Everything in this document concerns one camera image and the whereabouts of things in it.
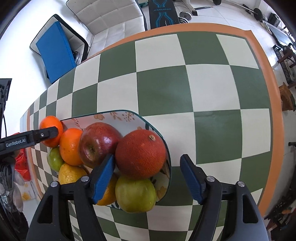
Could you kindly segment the dark red apple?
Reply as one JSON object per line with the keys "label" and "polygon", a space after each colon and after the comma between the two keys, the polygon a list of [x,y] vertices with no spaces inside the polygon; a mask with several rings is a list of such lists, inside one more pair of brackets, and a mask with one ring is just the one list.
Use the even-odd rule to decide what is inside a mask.
{"label": "dark red apple", "polygon": [[79,140],[79,155],[89,168],[99,166],[107,154],[114,154],[121,133],[107,123],[93,123],[82,133]]}

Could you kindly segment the yellow speckled citrus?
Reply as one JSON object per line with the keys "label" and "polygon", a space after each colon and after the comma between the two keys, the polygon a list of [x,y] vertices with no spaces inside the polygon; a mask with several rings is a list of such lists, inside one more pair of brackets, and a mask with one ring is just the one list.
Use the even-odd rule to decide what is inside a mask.
{"label": "yellow speckled citrus", "polygon": [[110,205],[116,201],[115,186],[116,186],[117,180],[118,180],[118,176],[116,174],[113,174],[106,188],[106,191],[104,192],[103,198],[97,202],[97,205],[100,205],[100,206]]}

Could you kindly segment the green apple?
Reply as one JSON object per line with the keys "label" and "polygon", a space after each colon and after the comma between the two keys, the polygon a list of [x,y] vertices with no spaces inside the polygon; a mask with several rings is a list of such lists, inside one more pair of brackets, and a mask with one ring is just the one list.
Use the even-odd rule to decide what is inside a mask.
{"label": "green apple", "polygon": [[65,163],[61,157],[59,147],[49,150],[47,154],[47,162],[50,168],[56,172],[60,171],[61,166]]}
{"label": "green apple", "polygon": [[157,195],[149,179],[133,180],[120,176],[115,186],[116,201],[127,213],[148,212],[156,204]]}

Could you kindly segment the barbell on floor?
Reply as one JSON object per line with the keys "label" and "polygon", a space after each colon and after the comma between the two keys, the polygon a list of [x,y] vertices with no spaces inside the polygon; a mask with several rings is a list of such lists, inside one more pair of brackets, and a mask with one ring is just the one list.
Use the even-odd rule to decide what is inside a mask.
{"label": "barbell on floor", "polygon": [[[222,0],[213,0],[212,2],[216,6],[222,4]],[[251,9],[248,6],[246,6],[245,4],[238,4],[238,3],[235,3],[233,1],[228,1],[228,0],[226,0],[226,2],[229,3],[229,4],[233,4],[233,5],[236,5],[236,6],[239,6],[239,7],[243,8],[243,9],[245,9],[245,11],[247,13],[249,13],[249,14],[253,13],[254,18],[257,21],[259,21],[259,22],[263,22],[264,21],[264,14],[262,13],[262,11],[259,8]]]}

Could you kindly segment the green checkered tablecloth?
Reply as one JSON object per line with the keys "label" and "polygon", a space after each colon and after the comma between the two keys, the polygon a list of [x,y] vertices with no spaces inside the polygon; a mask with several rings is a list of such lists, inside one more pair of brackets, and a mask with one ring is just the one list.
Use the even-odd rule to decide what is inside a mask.
{"label": "green checkered tablecloth", "polygon": [[156,129],[169,149],[147,213],[95,206],[108,240],[188,240],[201,211],[180,169],[188,154],[221,182],[243,181],[261,214],[283,160],[278,83],[253,32],[219,24],[162,27],[127,37],[57,80],[21,118],[35,130],[46,116],[84,129],[108,122],[123,135]]}

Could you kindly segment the dark wooden chair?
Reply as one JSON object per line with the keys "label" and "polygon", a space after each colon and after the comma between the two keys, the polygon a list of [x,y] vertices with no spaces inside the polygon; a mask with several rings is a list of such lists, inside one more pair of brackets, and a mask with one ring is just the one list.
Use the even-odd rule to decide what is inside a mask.
{"label": "dark wooden chair", "polygon": [[278,58],[277,63],[281,66],[285,75],[288,88],[295,87],[295,49],[293,44],[274,45],[273,50]]}

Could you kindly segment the white padded chair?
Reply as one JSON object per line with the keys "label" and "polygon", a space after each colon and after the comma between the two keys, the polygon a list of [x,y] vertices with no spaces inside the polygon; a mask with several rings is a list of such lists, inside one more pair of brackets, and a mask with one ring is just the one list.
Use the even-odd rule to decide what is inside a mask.
{"label": "white padded chair", "polygon": [[135,0],[67,1],[66,6],[92,34],[89,57],[147,30],[145,16]]}

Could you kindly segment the red-brown orange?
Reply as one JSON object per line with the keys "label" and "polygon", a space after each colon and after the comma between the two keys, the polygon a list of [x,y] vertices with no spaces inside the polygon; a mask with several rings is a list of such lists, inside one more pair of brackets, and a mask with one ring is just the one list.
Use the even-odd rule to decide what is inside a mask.
{"label": "red-brown orange", "polygon": [[161,138],[149,130],[135,130],[124,136],[116,147],[119,171],[132,179],[150,178],[166,161],[166,147]]}

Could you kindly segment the yellow lemon with tip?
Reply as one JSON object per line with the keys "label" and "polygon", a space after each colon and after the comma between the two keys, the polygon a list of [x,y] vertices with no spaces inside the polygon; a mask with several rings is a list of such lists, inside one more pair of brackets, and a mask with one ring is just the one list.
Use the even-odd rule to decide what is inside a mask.
{"label": "yellow lemon with tip", "polygon": [[86,175],[87,173],[83,168],[64,163],[59,170],[58,181],[61,185],[74,183]]}

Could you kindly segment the weight bench black blue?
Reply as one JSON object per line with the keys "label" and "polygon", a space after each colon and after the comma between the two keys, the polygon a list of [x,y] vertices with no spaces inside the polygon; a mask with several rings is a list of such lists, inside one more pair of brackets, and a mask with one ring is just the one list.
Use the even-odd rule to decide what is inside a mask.
{"label": "weight bench black blue", "polygon": [[172,0],[148,0],[151,29],[179,24],[179,18]]}

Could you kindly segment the red plastic bag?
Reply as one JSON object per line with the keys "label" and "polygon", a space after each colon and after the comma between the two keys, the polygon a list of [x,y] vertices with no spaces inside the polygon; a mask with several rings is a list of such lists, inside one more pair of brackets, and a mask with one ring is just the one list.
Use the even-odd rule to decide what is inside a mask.
{"label": "red plastic bag", "polygon": [[14,152],[14,157],[16,160],[15,164],[15,182],[23,186],[26,181],[31,180],[29,165],[27,161],[27,154],[24,148],[16,150]]}

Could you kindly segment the snack box with chips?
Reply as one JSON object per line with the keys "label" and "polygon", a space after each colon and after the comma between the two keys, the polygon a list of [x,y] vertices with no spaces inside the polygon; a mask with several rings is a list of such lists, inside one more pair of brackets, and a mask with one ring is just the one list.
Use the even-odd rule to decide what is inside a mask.
{"label": "snack box with chips", "polygon": [[33,189],[31,181],[25,181],[24,185],[19,186],[18,188],[21,192],[21,196],[22,196],[23,201],[36,199],[36,193]]}

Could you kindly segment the floral oval ceramic plate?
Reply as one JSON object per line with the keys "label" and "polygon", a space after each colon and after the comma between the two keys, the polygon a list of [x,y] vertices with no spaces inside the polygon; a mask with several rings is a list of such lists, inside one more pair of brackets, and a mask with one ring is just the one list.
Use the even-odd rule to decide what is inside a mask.
{"label": "floral oval ceramic plate", "polygon": [[[116,161],[114,173],[134,181],[140,191],[143,182],[154,186],[156,202],[166,195],[171,178],[171,160],[168,147],[161,134],[143,117],[130,110],[112,110],[62,120],[65,129],[77,128],[85,132],[81,148],[99,161],[84,160],[84,165],[93,168],[101,163],[107,154],[113,154]],[[95,138],[120,135],[113,141],[113,147],[96,154],[99,148]]]}

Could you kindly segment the blue folded mat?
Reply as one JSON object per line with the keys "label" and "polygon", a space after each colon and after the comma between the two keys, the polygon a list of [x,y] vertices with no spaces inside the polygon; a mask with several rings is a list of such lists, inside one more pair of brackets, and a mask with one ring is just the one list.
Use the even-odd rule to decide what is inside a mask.
{"label": "blue folded mat", "polygon": [[46,30],[36,46],[51,83],[76,67],[69,41],[59,21]]}

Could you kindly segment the orange fruit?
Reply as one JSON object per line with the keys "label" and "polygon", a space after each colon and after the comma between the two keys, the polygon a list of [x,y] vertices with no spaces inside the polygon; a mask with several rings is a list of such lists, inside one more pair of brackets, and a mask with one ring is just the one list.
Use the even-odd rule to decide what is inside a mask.
{"label": "orange fruit", "polygon": [[60,138],[63,134],[63,125],[55,116],[45,117],[39,124],[41,131],[42,143],[50,148],[55,148],[59,145]]}
{"label": "orange fruit", "polygon": [[65,163],[71,166],[82,165],[81,157],[79,156],[79,141],[82,135],[82,130],[77,128],[69,128],[63,132],[59,151]]}

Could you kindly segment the small wooden stool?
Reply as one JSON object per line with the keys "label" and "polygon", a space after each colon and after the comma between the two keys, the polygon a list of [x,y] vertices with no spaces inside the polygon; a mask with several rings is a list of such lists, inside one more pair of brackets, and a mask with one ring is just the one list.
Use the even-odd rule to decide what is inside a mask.
{"label": "small wooden stool", "polygon": [[293,94],[290,92],[290,89],[284,82],[279,87],[279,91],[282,111],[295,111],[295,98],[293,97]]}

